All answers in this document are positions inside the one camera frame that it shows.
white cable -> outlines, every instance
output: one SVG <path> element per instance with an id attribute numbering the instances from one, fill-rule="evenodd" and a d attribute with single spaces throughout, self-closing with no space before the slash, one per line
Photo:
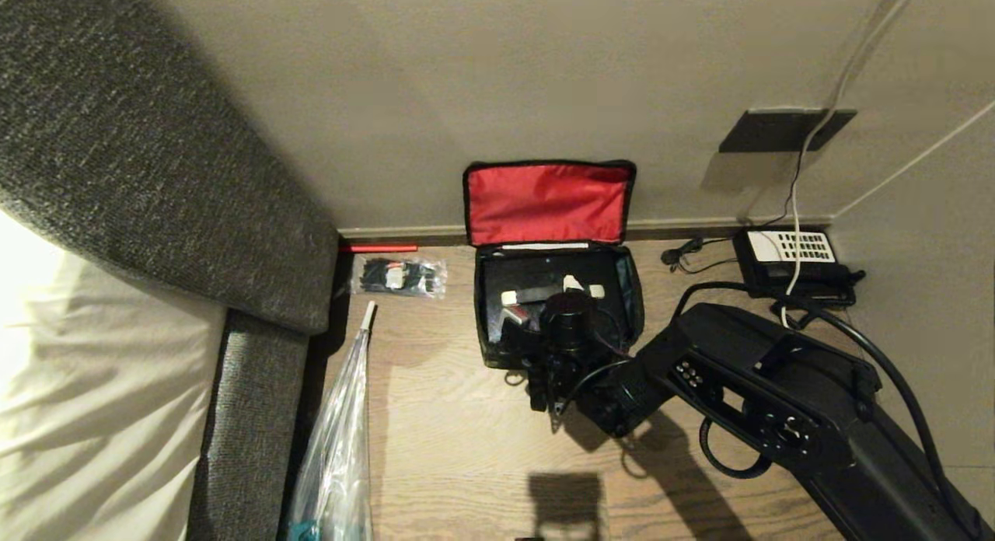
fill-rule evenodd
<path id="1" fill-rule="evenodd" d="M 791 276 L 791 283 L 788 284 L 788 289 L 784 293 L 786 296 L 791 296 L 792 291 L 795 289 L 795 285 L 798 284 L 798 276 L 802 272 L 802 232 L 798 222 L 798 177 L 801 175 L 802 168 L 804 168 L 805 153 L 808 151 L 809 145 L 812 143 L 812 138 L 814 138 L 816 134 L 822 130 L 822 127 L 825 127 L 826 124 L 829 123 L 829 120 L 835 115 L 836 107 L 839 106 L 840 99 L 843 98 L 843 92 L 846 91 L 847 83 L 850 81 L 850 75 L 854 72 L 854 66 L 857 63 L 857 60 L 860 60 L 861 56 L 864 55 L 864 52 L 867 51 L 868 45 L 871 45 L 871 42 L 873 42 L 875 38 L 881 34 L 881 31 L 883 31 L 888 24 L 891 24 L 892 21 L 895 20 L 895 17 L 897 17 L 899 12 L 906 7 L 907 3 L 909 3 L 909 0 L 896 0 L 895 4 L 892 5 L 892 8 L 888 10 L 888 14 L 885 14 L 885 17 L 881 19 L 880 23 L 878 23 L 878 25 L 871 30 L 867 37 L 860 42 L 860 45 L 857 45 L 856 51 L 850 56 L 850 60 L 847 61 L 847 66 L 843 68 L 843 74 L 840 75 L 839 83 L 836 84 L 836 92 L 833 95 L 832 102 L 830 102 L 828 108 L 826 109 L 826 115 L 819 120 L 816 126 L 812 127 L 812 130 L 805 136 L 805 141 L 802 142 L 801 151 L 798 153 L 798 166 L 796 166 L 798 176 L 792 180 L 791 190 L 789 191 L 791 194 L 791 214 L 795 219 L 795 272 L 794 275 Z M 781 306 L 781 325 L 788 327 L 788 312 L 786 306 Z"/>

open case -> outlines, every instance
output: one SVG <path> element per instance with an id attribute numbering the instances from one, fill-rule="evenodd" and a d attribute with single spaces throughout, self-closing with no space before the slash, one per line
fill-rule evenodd
<path id="1" fill-rule="evenodd" d="M 466 169 L 466 238 L 477 248 L 473 303 L 484 364 L 522 367 L 507 326 L 537 331 L 544 299 L 562 292 L 564 279 L 597 298 L 593 325 L 601 337 L 622 347 L 639 339 L 642 288 L 621 246 L 635 180 L 629 161 L 475 162 Z"/>

black wall plate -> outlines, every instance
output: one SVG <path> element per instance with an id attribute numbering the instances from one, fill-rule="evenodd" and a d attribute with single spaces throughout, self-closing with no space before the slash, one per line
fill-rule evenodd
<path id="1" fill-rule="evenodd" d="M 718 151 L 798 152 L 805 136 L 824 115 L 825 110 L 745 112 Z M 857 110 L 836 110 L 829 123 L 812 138 L 809 151 L 818 151 L 856 115 Z"/>

wooden floor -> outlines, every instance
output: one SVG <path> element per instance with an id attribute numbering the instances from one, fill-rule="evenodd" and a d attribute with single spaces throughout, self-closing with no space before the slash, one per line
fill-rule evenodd
<path id="1" fill-rule="evenodd" d="M 671 273 L 660 253 L 683 241 L 631 243 L 643 281 L 646 331 L 662 329 L 693 282 L 740 280 L 735 264 L 700 275 Z M 348 349 L 366 301 L 379 310 L 369 352 L 369 430 L 373 526 L 380 539 L 838 539 L 836 528 L 794 478 L 775 466 L 757 480 L 732 480 L 711 468 L 697 444 L 701 417 L 681 400 L 624 442 L 601 435 L 571 411 L 551 430 L 533 413 L 523 386 L 480 360 L 473 318 L 473 248 L 423 248 L 445 259 L 444 300 L 359 295 L 349 310 Z M 693 265 L 732 257 L 708 246 Z M 734 292 L 699 300 L 767 304 Z M 835 332 L 811 329 L 846 347 Z M 341 356 L 328 366 L 333 384 Z M 721 430 L 714 451 L 729 466 L 756 457 Z"/>

robotic arm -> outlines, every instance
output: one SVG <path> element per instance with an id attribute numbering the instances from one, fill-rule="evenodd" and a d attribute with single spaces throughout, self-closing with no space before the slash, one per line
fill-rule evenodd
<path id="1" fill-rule="evenodd" d="M 608 435 L 629 432 L 678 396 L 704 415 L 701 448 L 722 473 L 753 478 L 772 462 L 792 473 L 848 539 L 991 540 L 992 529 L 943 476 L 923 414 L 891 361 L 852 327 L 804 300 L 801 307 L 856 340 L 909 404 L 923 449 L 881 408 L 875 367 L 742 309 L 687 299 L 671 324 L 628 358 L 590 326 L 582 293 L 551 298 L 541 339 L 525 345 L 534 410 L 562 413 L 569 403 Z M 742 406 L 728 403 L 735 393 Z M 712 423 L 759 452 L 749 469 L 722 466 L 708 449 Z"/>

